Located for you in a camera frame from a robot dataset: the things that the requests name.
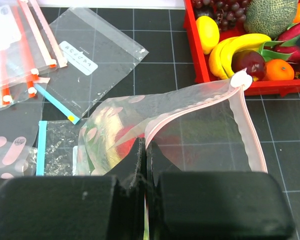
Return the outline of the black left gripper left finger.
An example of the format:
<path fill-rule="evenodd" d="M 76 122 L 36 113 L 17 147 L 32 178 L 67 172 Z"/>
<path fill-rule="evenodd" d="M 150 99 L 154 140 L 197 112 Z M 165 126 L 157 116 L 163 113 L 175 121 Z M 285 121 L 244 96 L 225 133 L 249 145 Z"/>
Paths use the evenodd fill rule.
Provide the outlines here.
<path fill-rule="evenodd" d="M 145 142 L 103 176 L 32 176 L 0 186 L 0 240 L 141 240 Z"/>

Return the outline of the pink dotted zip bag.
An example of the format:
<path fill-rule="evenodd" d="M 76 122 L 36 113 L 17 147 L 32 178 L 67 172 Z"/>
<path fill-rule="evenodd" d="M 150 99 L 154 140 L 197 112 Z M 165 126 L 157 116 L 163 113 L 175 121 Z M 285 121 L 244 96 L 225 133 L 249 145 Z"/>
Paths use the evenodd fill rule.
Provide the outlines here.
<path fill-rule="evenodd" d="M 236 74 L 247 73 L 241 70 Z M 117 115 L 126 129 L 118 145 L 129 140 L 134 144 L 138 138 L 144 140 L 142 240 L 151 240 L 147 204 L 150 143 L 157 143 L 163 154 L 184 172 L 267 173 L 263 149 L 246 105 L 245 87 L 232 86 L 234 77 L 235 74 L 226 80 L 167 93 L 109 98 L 89 117 L 104 120 Z M 252 77 L 248 74 L 247 77 L 252 82 Z M 79 175 L 91 173 L 84 140 L 86 122 L 78 136 L 76 172 Z"/>

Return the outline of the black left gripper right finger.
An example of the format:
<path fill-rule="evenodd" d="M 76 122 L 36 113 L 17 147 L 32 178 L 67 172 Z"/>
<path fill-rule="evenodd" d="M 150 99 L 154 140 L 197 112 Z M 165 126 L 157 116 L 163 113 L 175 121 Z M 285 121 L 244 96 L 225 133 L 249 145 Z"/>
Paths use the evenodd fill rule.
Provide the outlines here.
<path fill-rule="evenodd" d="M 287 240 L 295 223 L 264 172 L 182 171 L 156 142 L 147 154 L 151 240 Z"/>

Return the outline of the green celery stalk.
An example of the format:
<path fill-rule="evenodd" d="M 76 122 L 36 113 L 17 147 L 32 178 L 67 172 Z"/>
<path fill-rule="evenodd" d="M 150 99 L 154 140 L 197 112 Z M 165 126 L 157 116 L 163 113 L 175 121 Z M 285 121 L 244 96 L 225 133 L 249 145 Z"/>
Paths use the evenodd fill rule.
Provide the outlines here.
<path fill-rule="evenodd" d="M 89 118 L 85 123 L 84 146 L 92 176 L 102 176 L 112 170 L 130 152 L 133 140 L 117 144 L 126 129 L 120 118 Z"/>

